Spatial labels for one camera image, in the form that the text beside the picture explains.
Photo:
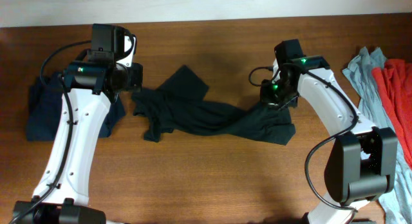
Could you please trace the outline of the dark green t-shirt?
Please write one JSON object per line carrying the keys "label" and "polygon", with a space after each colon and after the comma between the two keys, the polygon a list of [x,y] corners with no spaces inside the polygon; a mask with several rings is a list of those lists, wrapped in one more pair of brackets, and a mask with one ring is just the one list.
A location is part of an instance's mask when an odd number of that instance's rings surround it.
{"label": "dark green t-shirt", "polygon": [[180,130],[192,135],[229,134],[249,140],[286,145],[295,135],[288,109],[276,111],[258,102],[248,110],[206,101],[208,85],[188,66],[181,66],[156,89],[133,93],[135,116],[146,117],[144,140],[159,142],[164,133]]}

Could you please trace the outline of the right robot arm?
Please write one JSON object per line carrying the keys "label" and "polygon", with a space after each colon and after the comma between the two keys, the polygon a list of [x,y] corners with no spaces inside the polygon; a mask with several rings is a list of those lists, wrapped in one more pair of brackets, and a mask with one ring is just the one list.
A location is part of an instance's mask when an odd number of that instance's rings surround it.
{"label": "right robot arm", "polygon": [[273,76],[261,85],[262,103],[276,110],[291,106],[299,97],[312,106],[329,137],[307,155],[304,173],[324,144],[333,147],[324,169],[326,194],[304,214],[303,223],[351,223],[360,208],[391,192],[395,184],[397,136],[367,119],[338,85],[327,61],[306,56],[297,39],[279,43]]}

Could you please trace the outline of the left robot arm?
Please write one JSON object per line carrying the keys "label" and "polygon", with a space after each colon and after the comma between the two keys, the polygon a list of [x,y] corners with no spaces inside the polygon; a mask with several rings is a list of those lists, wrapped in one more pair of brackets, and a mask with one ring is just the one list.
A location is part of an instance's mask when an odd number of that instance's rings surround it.
{"label": "left robot arm", "polygon": [[59,75],[62,109],[51,155],[30,201],[17,201],[12,223],[108,223],[88,206],[89,175],[98,134],[123,91],[140,91],[137,38],[110,24],[92,26],[90,48]]}

